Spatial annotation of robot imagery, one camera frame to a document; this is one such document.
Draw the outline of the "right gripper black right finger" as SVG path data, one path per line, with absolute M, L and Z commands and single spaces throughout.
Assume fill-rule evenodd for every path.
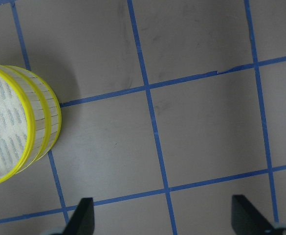
M 231 226 L 236 235 L 272 235 L 271 223 L 244 196 L 231 199 Z

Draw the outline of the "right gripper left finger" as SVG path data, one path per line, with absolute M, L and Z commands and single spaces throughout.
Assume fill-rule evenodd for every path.
M 82 198 L 66 225 L 64 235 L 92 235 L 95 230 L 93 198 Z

